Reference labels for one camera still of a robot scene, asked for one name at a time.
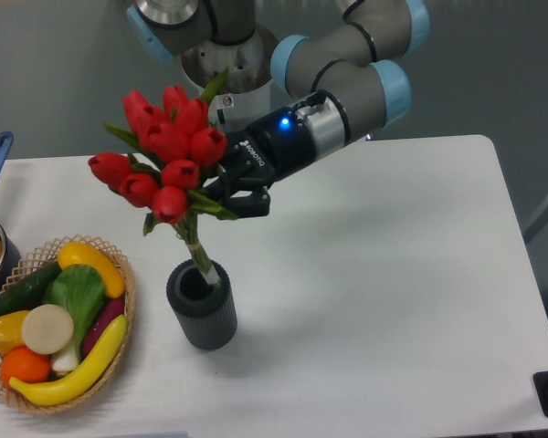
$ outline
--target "yellow banana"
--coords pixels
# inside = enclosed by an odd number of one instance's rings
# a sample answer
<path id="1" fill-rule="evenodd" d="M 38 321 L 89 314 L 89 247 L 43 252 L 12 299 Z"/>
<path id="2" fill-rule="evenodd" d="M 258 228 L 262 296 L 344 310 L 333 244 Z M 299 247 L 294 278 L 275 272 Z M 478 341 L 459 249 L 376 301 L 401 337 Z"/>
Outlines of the yellow banana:
<path id="1" fill-rule="evenodd" d="M 87 391 L 108 368 L 126 336 L 128 321 L 123 315 L 103 330 L 90 354 L 70 374 L 58 381 L 24 383 L 10 378 L 10 386 L 30 402 L 39 406 L 54 406 L 79 397 Z"/>

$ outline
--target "orange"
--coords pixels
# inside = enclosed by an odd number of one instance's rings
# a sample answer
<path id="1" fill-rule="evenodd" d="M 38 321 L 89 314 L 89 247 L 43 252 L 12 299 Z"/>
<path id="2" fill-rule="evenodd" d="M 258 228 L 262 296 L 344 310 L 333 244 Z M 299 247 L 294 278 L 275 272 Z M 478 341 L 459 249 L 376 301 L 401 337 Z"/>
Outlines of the orange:
<path id="1" fill-rule="evenodd" d="M 28 347 L 13 349 L 2 359 L 0 380 L 9 389 L 10 378 L 16 377 L 26 383 L 40 383 L 48 380 L 51 364 L 48 356 L 35 353 Z"/>

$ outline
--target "gray wall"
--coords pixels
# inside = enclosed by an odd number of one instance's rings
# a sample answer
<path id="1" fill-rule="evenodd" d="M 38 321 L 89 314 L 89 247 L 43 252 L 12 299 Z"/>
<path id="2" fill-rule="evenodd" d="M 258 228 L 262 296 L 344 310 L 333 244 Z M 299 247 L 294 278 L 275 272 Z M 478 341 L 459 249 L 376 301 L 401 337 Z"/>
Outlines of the gray wall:
<path id="1" fill-rule="evenodd" d="M 0 3 L 0 131 L 11 158 L 123 151 L 100 127 L 123 124 L 121 98 L 153 98 L 184 82 L 154 64 L 127 27 L 126 0 Z M 521 224 L 548 192 L 548 0 L 426 0 L 427 43 L 400 61 L 414 90 L 409 115 L 378 139 L 481 133 L 498 150 Z M 332 0 L 257 1 L 279 38 L 341 23 Z M 278 93 L 274 101 L 286 97 Z M 548 304 L 548 228 L 530 245 Z"/>

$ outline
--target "purple eggplant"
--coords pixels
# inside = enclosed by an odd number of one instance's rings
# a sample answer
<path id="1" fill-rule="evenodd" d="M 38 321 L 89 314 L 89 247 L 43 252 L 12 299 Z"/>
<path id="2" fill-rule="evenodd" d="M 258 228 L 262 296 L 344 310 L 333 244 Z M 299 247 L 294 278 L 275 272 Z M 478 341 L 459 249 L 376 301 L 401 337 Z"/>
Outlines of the purple eggplant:
<path id="1" fill-rule="evenodd" d="M 93 326 L 91 326 L 90 331 L 88 331 L 88 334 L 85 335 L 85 339 L 83 340 L 81 352 L 83 353 L 84 358 L 90 354 L 91 349 L 93 349 L 93 346 L 100 338 L 103 330 L 105 330 L 105 328 L 108 327 L 108 325 L 110 325 L 116 317 L 124 314 L 124 307 L 125 305 L 123 298 L 114 298 L 103 307 L 100 315 L 95 320 Z"/>

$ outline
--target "red tulip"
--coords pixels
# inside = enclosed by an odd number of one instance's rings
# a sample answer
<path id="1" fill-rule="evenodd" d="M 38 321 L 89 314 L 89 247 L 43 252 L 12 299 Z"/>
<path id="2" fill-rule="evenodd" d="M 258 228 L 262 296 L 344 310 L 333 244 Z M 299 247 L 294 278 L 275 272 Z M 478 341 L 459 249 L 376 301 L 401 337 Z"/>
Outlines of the red tulip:
<path id="1" fill-rule="evenodd" d="M 173 185 L 183 190 L 194 189 L 199 183 L 199 166 L 190 160 L 169 162 L 161 172 L 163 185 Z"/>
<path id="2" fill-rule="evenodd" d="M 188 137 L 193 137 L 209 123 L 209 106 L 201 99 L 192 99 L 176 115 L 174 125 Z"/>
<path id="3" fill-rule="evenodd" d="M 171 118 L 173 114 L 173 109 L 176 109 L 178 114 L 189 102 L 189 98 L 186 96 L 186 93 L 183 90 L 183 87 L 180 85 L 175 85 L 174 87 L 167 87 L 163 92 L 163 104 L 164 104 L 164 113 L 168 119 Z"/>
<path id="4" fill-rule="evenodd" d="M 200 130 L 191 139 L 191 160 L 201 167 L 210 166 L 226 152 L 227 137 L 217 128 Z"/>
<path id="5" fill-rule="evenodd" d="M 116 191 L 123 179 L 131 173 L 128 157 L 119 153 L 100 152 L 91 157 L 88 164 L 98 180 Z"/>
<path id="6" fill-rule="evenodd" d="M 150 131 L 161 123 L 167 122 L 168 119 L 164 114 L 163 109 L 156 105 L 144 107 L 138 117 L 138 142 L 145 151 L 151 151 Z"/>
<path id="7" fill-rule="evenodd" d="M 188 211 L 189 201 L 183 189 L 165 185 L 154 194 L 152 209 L 159 221 L 176 224 Z"/>
<path id="8" fill-rule="evenodd" d="M 124 113 L 126 114 L 126 120 L 130 126 L 131 131 L 137 134 L 138 131 L 138 118 L 142 109 L 149 107 L 148 100 L 140 94 L 139 91 L 133 89 L 128 96 L 123 99 Z"/>
<path id="9" fill-rule="evenodd" d="M 134 207 L 150 207 L 159 188 L 148 173 L 132 173 L 121 182 L 120 194 Z"/>
<path id="10" fill-rule="evenodd" d="M 187 136 L 168 121 L 149 129 L 147 144 L 149 151 L 165 163 L 186 158 L 191 151 Z"/>

